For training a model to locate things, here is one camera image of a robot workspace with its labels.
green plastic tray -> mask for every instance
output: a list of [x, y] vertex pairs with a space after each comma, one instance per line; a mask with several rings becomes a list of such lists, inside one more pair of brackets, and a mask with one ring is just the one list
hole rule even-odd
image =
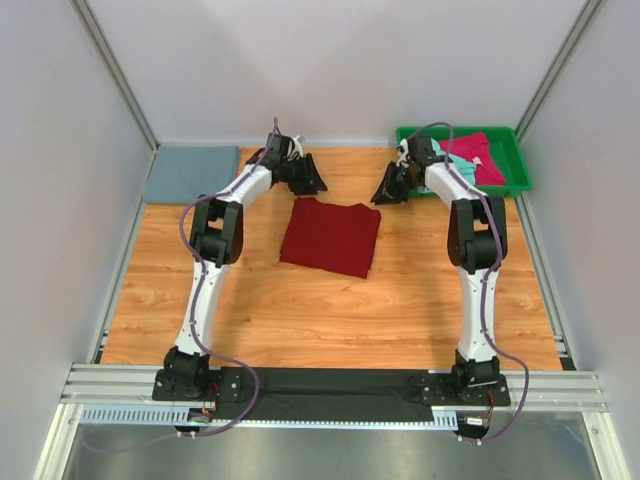
[[[398, 143], [407, 138], [419, 127], [400, 127], [396, 130]], [[489, 140], [489, 150], [494, 162], [507, 180], [506, 185], [476, 185], [489, 195], [501, 195], [503, 197], [517, 197], [522, 192], [531, 190], [531, 177], [524, 163], [524, 157], [516, 138], [516, 133], [509, 127], [455, 127], [456, 137], [471, 135], [475, 132], [484, 132]], [[424, 130], [420, 135], [428, 135], [435, 140], [447, 140], [449, 130], [446, 127], [434, 127]], [[420, 193], [417, 190], [411, 192], [412, 197], [433, 197], [434, 193]]]

light blue cloth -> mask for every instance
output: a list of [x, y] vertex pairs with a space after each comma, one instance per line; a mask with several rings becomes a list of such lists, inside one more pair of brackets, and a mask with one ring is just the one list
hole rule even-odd
[[[437, 140], [431, 139], [431, 148], [436, 152], [436, 155], [444, 155], [445, 151], [440, 148], [440, 144]], [[476, 184], [476, 165], [475, 163], [467, 162], [464, 158], [459, 157], [457, 155], [450, 154], [449, 158], [453, 162], [456, 167], [456, 170], [460, 172], [460, 175], [464, 177], [464, 179], [469, 182], [471, 185]], [[430, 190], [427, 187], [418, 188], [418, 192], [420, 193], [429, 193]]]
[[142, 199], [148, 204], [186, 205], [229, 185], [239, 161], [238, 147], [161, 145]]

pink cloth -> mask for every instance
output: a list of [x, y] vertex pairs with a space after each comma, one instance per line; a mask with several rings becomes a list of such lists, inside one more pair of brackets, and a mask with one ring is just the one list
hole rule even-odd
[[[448, 140], [440, 141], [440, 148], [447, 149]], [[453, 139], [451, 153], [476, 165], [476, 185], [505, 185], [504, 175], [489, 153], [489, 140], [483, 132]]]

black mounting plate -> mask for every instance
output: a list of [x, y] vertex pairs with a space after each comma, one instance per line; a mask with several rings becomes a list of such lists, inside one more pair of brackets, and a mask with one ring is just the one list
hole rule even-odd
[[241, 369], [209, 369], [203, 374], [206, 378], [202, 380], [205, 388], [202, 394], [193, 397], [188, 395], [194, 391], [193, 388], [181, 388], [180, 383], [176, 382], [175, 377], [172, 378], [166, 370], [158, 370], [156, 380], [153, 385], [152, 398], [159, 402], [194, 402], [207, 400], [209, 389], [206, 388], [213, 384], [218, 385], [218, 400], [220, 402], [237, 402], [240, 399], [240, 387], [242, 385]]
[[489, 407], [489, 391], [493, 394], [494, 406], [511, 405], [507, 379], [500, 375], [498, 382], [488, 385], [467, 387], [455, 392], [450, 373], [422, 373], [419, 376], [420, 398], [423, 405], [461, 405], [468, 407]]

white wall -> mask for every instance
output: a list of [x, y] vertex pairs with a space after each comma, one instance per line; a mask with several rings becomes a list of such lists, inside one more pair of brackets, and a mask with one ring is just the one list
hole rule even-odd
[[69, 2], [1, 2], [0, 478], [86, 361], [149, 159]]
[[90, 0], [161, 142], [515, 127], [584, 0]]
[[640, 478], [640, 3], [607, 0], [524, 139], [529, 196], [579, 366]]

